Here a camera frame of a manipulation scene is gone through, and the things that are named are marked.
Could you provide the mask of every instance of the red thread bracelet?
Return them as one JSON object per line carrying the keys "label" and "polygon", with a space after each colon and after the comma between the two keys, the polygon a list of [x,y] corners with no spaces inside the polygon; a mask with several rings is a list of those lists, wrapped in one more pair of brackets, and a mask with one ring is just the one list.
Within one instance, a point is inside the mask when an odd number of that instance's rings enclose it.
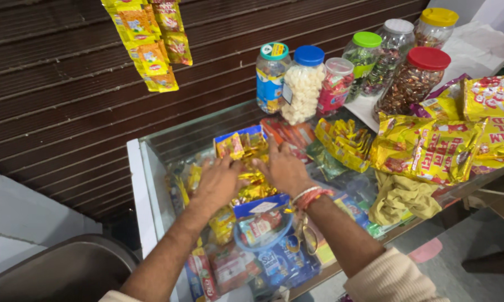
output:
{"label": "red thread bracelet", "polygon": [[334,195],[333,190],[327,190],[327,189],[316,189],[313,191],[310,191],[303,196],[301,196],[298,200],[296,200],[295,205],[297,209],[300,209],[302,211],[308,209],[308,206],[314,202],[317,198],[319,198],[321,195]]}

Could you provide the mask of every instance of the brown wooden wall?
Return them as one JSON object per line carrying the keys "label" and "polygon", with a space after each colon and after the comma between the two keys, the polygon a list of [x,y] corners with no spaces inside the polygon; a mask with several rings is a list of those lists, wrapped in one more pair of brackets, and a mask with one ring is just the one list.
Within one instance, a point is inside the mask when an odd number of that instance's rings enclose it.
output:
{"label": "brown wooden wall", "polygon": [[134,207],[126,142],[255,98],[259,47],[341,56],[429,0],[182,0],[194,65],[149,93],[99,0],[0,0],[0,173],[98,221]]}

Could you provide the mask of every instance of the white candy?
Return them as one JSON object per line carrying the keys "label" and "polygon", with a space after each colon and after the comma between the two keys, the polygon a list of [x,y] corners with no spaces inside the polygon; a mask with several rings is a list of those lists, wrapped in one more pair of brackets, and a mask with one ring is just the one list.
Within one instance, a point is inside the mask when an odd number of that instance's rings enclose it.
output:
{"label": "white candy", "polygon": [[321,83],[325,77],[324,65],[306,67],[293,65],[284,76],[284,85],[291,88],[293,98],[291,105],[284,103],[282,116],[290,125],[306,121],[315,115],[317,98],[321,91]]}

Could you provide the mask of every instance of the red lid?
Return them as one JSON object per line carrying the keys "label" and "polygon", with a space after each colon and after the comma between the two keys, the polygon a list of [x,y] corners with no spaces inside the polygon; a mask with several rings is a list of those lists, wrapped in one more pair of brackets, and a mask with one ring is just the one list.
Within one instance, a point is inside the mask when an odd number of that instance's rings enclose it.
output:
{"label": "red lid", "polygon": [[437,48],[419,46],[409,51],[410,64],[425,70],[444,70],[451,63],[450,56]]}

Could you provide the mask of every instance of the floor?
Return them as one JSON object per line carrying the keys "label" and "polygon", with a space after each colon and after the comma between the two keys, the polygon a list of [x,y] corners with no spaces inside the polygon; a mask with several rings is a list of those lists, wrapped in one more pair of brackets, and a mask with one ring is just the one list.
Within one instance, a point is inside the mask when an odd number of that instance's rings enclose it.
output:
{"label": "floor", "polygon": [[[435,283],[437,292],[451,301],[504,301],[504,275],[467,273],[461,266],[465,259],[504,251],[504,220],[491,209],[481,209],[446,230],[435,216],[388,244],[408,254],[437,238],[442,250],[430,260],[417,264]],[[347,277],[339,273],[296,302],[336,301],[344,294],[339,286]]]}

